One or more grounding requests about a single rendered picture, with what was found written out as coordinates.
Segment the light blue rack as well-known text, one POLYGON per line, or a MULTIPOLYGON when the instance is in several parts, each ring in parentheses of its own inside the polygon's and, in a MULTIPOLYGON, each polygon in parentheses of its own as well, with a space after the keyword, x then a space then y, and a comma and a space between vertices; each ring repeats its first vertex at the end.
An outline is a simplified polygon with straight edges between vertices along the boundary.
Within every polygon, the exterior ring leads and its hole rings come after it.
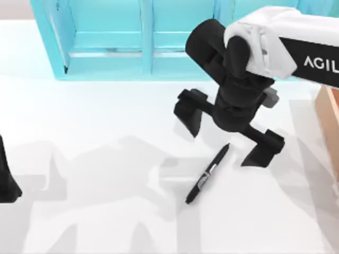
POLYGON ((190 32, 264 6, 339 17, 339 0, 30 0, 58 80, 206 80, 185 54, 190 32))

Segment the shallow salmon-coloured box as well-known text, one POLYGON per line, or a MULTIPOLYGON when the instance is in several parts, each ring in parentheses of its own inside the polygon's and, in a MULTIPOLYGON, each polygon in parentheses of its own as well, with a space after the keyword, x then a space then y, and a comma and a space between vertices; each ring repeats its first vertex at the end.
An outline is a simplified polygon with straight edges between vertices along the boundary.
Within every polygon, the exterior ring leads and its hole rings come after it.
POLYGON ((315 109, 333 173, 336 181, 339 182, 339 89, 322 86, 315 99, 315 109))

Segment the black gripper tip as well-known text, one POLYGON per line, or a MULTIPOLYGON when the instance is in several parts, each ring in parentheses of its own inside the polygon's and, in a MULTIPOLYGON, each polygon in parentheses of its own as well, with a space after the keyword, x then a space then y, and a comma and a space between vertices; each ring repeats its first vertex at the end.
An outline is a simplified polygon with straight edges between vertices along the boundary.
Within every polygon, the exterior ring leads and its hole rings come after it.
POLYGON ((22 196, 22 193, 22 190, 10 172, 3 138, 0 135, 0 204, 14 203, 22 196))

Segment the black pen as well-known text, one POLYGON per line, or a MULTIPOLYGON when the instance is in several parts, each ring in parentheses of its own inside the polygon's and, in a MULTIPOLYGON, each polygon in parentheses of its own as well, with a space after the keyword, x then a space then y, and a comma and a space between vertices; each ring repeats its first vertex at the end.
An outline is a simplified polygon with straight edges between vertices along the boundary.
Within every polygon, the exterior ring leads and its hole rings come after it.
POLYGON ((199 177, 197 182, 194 184, 194 186, 189 191, 185 203, 191 204, 196 197, 201 193, 204 185, 206 184, 207 180, 212 175, 212 172, 219 166, 223 158, 225 157, 226 153, 228 152, 230 147, 230 143, 227 143, 224 145, 220 151, 216 154, 216 156, 213 158, 209 166, 205 169, 205 171, 202 173, 202 175, 199 177))

